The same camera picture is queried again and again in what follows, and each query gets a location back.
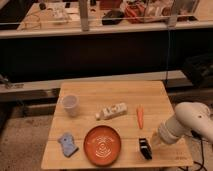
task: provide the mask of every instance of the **orange bowl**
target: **orange bowl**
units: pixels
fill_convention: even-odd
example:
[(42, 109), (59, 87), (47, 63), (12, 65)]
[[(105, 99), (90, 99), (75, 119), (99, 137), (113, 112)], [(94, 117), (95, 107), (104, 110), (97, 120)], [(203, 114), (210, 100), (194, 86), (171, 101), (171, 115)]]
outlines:
[(91, 129), (84, 139), (84, 152), (97, 166), (112, 164), (121, 150), (121, 139), (111, 127), (100, 125)]

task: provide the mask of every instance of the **box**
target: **box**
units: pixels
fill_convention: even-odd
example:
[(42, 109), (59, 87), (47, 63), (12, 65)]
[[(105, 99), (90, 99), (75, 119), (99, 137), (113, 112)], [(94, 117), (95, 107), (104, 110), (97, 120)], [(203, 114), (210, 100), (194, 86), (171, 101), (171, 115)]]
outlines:
[(187, 58), (182, 71), (195, 86), (213, 86), (213, 53)]

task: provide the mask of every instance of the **cable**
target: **cable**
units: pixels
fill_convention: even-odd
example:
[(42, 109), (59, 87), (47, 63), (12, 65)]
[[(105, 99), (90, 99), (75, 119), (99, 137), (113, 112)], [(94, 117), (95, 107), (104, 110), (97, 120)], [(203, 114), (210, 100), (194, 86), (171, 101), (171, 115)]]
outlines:
[[(194, 170), (194, 171), (201, 171), (201, 170), (204, 170), (204, 171), (208, 171), (206, 169), (206, 167), (204, 166), (205, 164), (205, 156), (204, 156), (204, 148), (203, 148), (203, 141), (202, 138), (199, 139), (200, 140), (200, 148), (201, 148), (201, 163), (197, 162), (197, 161), (194, 161), (194, 164), (200, 166), (198, 169)], [(186, 167), (186, 169), (182, 168), (182, 167), (178, 167), (179, 169), (183, 170), (183, 171), (189, 171), (188, 167)]]
[(166, 58), (166, 78), (165, 78), (165, 87), (168, 84), (168, 74), (169, 74), (169, 61), (170, 61), (170, 52), (171, 52), (171, 33), (169, 27), (167, 28), (168, 31), (168, 49), (167, 49), (167, 58)]
[[(30, 17), (30, 16), (36, 17), (37, 18), (36, 22), (26, 22), (25, 20), (27, 19), (27, 17)], [(40, 17), (38, 15), (31, 13), (30, 15), (26, 16), (25, 20), (23, 21), (24, 28), (22, 28), (21, 30), (33, 29), (33, 28), (36, 28), (36, 27), (39, 27), (41, 29)], [(33, 23), (36, 23), (37, 25), (32, 26), (32, 27), (27, 26), (27, 24), (33, 24)]]
[(28, 107), (26, 106), (26, 104), (22, 100), (18, 100), (16, 102), (18, 103), (18, 105), (21, 105), (22, 116), (26, 117), (27, 116)]
[(27, 14), (26, 17), (31, 16), (31, 15), (35, 15), (35, 14), (41, 12), (41, 11), (42, 10), (34, 11), (34, 12), (30, 13), (30, 14)]
[(190, 135), (187, 135), (187, 134), (184, 134), (185, 136), (187, 136), (187, 137), (189, 137), (189, 138), (193, 138), (193, 139), (195, 139), (195, 140), (199, 140), (199, 139), (197, 139), (197, 138), (195, 138), (195, 137), (193, 137), (193, 136), (190, 136)]

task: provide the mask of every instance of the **small black container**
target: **small black container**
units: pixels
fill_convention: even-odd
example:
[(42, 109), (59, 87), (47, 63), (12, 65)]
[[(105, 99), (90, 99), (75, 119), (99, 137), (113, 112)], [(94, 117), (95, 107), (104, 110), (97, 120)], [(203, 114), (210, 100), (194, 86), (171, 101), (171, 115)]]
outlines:
[(90, 0), (90, 6), (95, 6), (96, 5), (96, 0)]
[(116, 25), (119, 24), (124, 17), (124, 13), (118, 10), (109, 11), (103, 18), (103, 25)]
[(182, 71), (195, 86), (213, 87), (213, 54), (187, 58)]

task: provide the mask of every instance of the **wooden table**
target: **wooden table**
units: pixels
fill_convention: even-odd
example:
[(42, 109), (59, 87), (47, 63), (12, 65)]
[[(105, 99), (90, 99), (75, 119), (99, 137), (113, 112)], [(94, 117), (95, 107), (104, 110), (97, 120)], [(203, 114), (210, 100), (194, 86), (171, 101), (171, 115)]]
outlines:
[[(61, 97), (75, 94), (79, 97), (79, 113), (71, 118), (60, 105)], [(173, 114), (167, 93), (160, 81), (110, 81), (110, 82), (69, 82), (61, 86), (47, 145), (45, 148), (43, 169), (89, 169), (92, 165), (83, 150), (83, 141), (87, 132), (97, 125), (113, 127), (121, 136), (122, 149), (117, 161), (110, 168), (172, 167), (192, 165), (192, 158), (181, 139), (171, 146), (162, 146), (153, 150), (153, 159), (147, 161), (140, 154), (138, 138), (150, 140), (158, 125)], [(102, 108), (125, 102), (127, 115), (111, 120), (96, 121), (95, 113)], [(144, 108), (144, 128), (138, 128), (136, 107)], [(79, 147), (70, 158), (64, 157), (57, 139), (63, 133), (70, 132)]]

